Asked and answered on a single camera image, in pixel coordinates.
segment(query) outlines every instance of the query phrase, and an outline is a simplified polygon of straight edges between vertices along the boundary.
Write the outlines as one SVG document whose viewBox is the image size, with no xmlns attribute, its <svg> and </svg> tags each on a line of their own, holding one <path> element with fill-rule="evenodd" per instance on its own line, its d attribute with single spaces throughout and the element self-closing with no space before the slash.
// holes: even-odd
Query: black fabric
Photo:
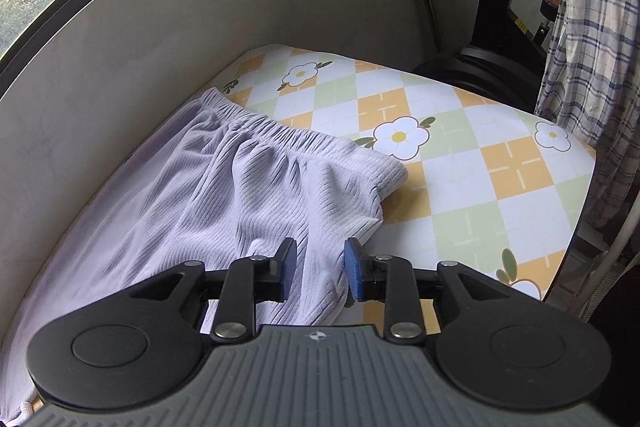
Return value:
<svg viewBox="0 0 640 427">
<path fill-rule="evenodd" d="M 589 324 L 611 348 L 611 370 L 594 405 L 617 425 L 633 426 L 640 421 L 640 266 L 616 282 Z"/>
</svg>

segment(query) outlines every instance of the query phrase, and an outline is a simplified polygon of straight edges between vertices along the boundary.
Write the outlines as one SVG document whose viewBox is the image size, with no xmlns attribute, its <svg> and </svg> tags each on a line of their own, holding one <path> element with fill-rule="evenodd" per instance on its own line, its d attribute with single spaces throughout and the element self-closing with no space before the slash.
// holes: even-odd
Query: gray ribbed panel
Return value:
<svg viewBox="0 0 640 427">
<path fill-rule="evenodd" d="M 314 341 L 308 335 L 329 336 Z M 462 396 L 416 347 L 370 326 L 266 326 L 215 349 L 180 391 L 139 410 L 103 415 L 47 405 L 26 427 L 571 427 L 608 425 L 586 405 L 542 415 L 503 412 Z"/>
</svg>

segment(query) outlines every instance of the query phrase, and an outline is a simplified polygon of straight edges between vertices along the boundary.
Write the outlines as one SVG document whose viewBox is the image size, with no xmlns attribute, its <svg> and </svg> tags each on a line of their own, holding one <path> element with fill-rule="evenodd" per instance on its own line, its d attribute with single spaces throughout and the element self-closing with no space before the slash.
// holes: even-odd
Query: checkered tablecloth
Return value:
<svg viewBox="0 0 640 427">
<path fill-rule="evenodd" d="M 593 150 L 561 128 L 414 74 L 281 45 L 244 54 L 209 86 L 405 163 L 369 253 L 420 268 L 454 259 L 538 298 L 549 288 L 594 167 Z"/>
</svg>

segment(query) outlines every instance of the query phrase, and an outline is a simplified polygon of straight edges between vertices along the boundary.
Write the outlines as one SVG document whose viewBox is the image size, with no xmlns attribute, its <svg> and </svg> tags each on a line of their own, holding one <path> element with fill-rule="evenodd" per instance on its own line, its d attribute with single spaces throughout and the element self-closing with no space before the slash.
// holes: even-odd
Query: yellow warning label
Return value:
<svg viewBox="0 0 640 427">
<path fill-rule="evenodd" d="M 524 23 L 524 21 L 520 18 L 516 19 L 516 26 L 518 28 L 520 28 L 520 31 L 523 32 L 525 35 L 527 33 L 527 25 Z"/>
</svg>

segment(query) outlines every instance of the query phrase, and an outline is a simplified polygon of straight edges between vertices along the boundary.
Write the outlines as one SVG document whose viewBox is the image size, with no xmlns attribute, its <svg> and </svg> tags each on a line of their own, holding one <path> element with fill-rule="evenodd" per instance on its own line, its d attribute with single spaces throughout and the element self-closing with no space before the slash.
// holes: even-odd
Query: ribbed fabric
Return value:
<svg viewBox="0 0 640 427">
<path fill-rule="evenodd" d="M 25 353 L 38 329 L 183 261 L 225 269 L 293 237 L 290 298 L 258 305 L 257 322 L 331 323 L 347 293 L 344 240 L 371 236 L 406 176 L 389 156 L 284 126 L 217 89 L 188 102 L 101 188 L 21 303 L 0 354 L 0 419 L 33 392 Z"/>
</svg>

